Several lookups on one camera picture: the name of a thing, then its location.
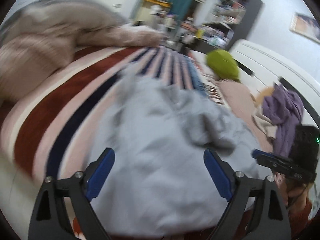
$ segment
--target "picture frame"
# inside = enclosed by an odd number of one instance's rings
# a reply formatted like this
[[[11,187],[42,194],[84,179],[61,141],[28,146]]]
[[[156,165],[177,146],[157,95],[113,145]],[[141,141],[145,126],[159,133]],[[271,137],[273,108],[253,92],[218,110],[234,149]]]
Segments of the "picture frame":
[[[290,30],[320,44],[320,26],[310,16],[295,13],[291,21]]]

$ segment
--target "bedding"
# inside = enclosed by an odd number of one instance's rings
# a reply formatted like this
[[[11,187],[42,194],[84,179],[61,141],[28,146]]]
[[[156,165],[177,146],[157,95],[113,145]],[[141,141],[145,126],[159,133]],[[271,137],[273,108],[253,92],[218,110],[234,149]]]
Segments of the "bedding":
[[[236,61],[252,72],[252,75],[249,75],[242,69],[239,70],[240,81],[253,95],[257,95],[268,86],[273,87],[274,83],[281,82],[287,89],[294,89],[304,97],[303,103],[306,106],[302,124],[319,126],[320,85],[305,70],[278,53],[246,40],[237,41],[229,52]],[[205,65],[205,54],[198,51],[191,51],[191,53],[201,66]],[[320,165],[317,166],[316,171],[320,174]],[[315,184],[308,192],[312,203],[309,219],[312,219],[319,210],[319,189],[320,176],[317,176]]]
[[[201,57],[202,53],[197,51],[189,52],[188,57],[192,59],[193,64],[196,66],[198,75],[201,79],[201,83],[206,91],[207,96],[219,105],[224,105],[228,108],[228,104],[223,98],[219,87],[216,85],[216,75],[214,72],[204,63]]]
[[[258,107],[262,105],[264,98],[271,96],[274,90],[275,88],[272,86],[272,87],[266,87],[261,92],[259,92],[259,94],[254,97],[255,106]]]
[[[2,152],[37,182],[84,168],[95,127],[113,102],[117,73],[128,63],[165,84],[195,89],[192,63],[165,47],[86,48],[75,59],[21,99],[2,127]]]
[[[71,63],[76,46],[156,47],[163,34],[121,25],[93,0],[40,0],[0,28],[0,97],[17,102]]]
[[[216,49],[208,53],[207,65],[220,79],[239,80],[239,68],[231,54],[223,49]]]
[[[11,109],[14,107],[14,103],[10,101],[3,101],[0,106],[0,130],[2,127],[2,124],[7,117],[7,115],[10,113]]]
[[[235,81],[220,81],[217,83],[224,98],[228,102],[235,116],[245,121],[252,133],[257,137],[264,152],[273,152],[271,142],[266,135],[256,126],[252,119],[255,110],[254,102],[249,89]]]
[[[271,96],[265,97],[262,113],[277,126],[273,141],[273,154],[288,157],[295,135],[295,127],[303,117],[303,103],[297,93],[286,90],[283,85],[274,85]]]
[[[271,141],[276,139],[277,126],[273,125],[271,120],[262,113],[262,106],[259,105],[253,111],[252,118],[257,127],[267,136]]]
[[[235,171],[265,178],[270,169],[251,157],[260,148],[257,139],[199,92],[136,76],[133,68],[116,85],[87,161],[107,146],[116,152],[91,202],[94,211],[107,232],[121,236],[161,237],[216,225],[228,203],[205,168],[204,150],[210,144]]]

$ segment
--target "beige pillow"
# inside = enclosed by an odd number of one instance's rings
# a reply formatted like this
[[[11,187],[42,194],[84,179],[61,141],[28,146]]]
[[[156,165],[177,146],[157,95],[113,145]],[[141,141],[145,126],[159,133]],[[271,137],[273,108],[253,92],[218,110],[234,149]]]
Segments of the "beige pillow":
[[[73,58],[68,37],[24,34],[0,48],[0,96],[17,102]]]

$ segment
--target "black shelf unit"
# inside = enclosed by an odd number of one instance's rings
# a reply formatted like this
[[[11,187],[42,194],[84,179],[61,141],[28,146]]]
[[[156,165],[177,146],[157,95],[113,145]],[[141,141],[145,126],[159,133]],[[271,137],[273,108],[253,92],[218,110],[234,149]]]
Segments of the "black shelf unit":
[[[230,50],[230,48],[235,44],[236,41],[240,39],[246,39],[250,33],[252,26],[254,25],[260,9],[262,8],[263,2],[261,0],[246,0],[245,14],[242,17],[239,24],[228,24],[228,26],[234,31],[234,34],[226,45],[225,50]],[[221,23],[209,23],[207,26],[213,28],[219,27],[223,32],[227,30]],[[208,53],[216,47],[209,45],[203,40],[196,40],[191,46],[192,50],[196,50],[202,53]]]

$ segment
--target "green toy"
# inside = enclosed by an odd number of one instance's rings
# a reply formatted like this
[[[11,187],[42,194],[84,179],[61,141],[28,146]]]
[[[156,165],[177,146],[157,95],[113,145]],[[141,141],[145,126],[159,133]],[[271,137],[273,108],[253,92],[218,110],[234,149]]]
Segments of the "green toy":
[[[221,78],[239,81],[239,68],[231,54],[216,49],[207,54],[207,65]]]

